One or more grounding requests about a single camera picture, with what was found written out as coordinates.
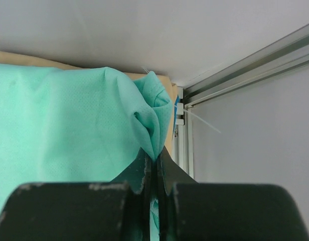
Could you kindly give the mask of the teal t-shirt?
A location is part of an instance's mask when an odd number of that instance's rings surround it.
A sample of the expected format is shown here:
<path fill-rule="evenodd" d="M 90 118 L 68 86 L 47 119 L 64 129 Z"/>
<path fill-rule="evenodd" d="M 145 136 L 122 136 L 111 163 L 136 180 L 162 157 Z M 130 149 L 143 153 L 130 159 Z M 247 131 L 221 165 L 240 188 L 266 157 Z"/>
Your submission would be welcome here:
<path fill-rule="evenodd" d="M 173 103 L 154 72 L 0 64 L 0 213 L 26 183 L 110 182 L 163 150 Z"/>

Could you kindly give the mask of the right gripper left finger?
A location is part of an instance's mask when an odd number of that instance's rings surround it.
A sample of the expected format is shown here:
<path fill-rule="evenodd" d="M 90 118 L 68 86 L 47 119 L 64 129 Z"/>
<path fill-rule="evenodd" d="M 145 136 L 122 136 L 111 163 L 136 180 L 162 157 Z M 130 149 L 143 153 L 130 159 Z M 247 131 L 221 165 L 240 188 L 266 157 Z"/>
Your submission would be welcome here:
<path fill-rule="evenodd" d="M 151 158 L 110 182 L 26 183 L 0 213 L 0 240 L 149 240 Z"/>

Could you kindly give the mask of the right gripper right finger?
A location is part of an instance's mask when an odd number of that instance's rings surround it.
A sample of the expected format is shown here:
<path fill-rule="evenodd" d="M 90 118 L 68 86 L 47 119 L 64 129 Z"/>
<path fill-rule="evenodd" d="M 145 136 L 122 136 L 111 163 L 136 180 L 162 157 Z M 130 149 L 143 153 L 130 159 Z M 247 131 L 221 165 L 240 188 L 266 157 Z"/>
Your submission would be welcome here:
<path fill-rule="evenodd" d="M 292 196 L 272 184 L 198 183 L 162 150 L 160 240 L 309 240 Z"/>

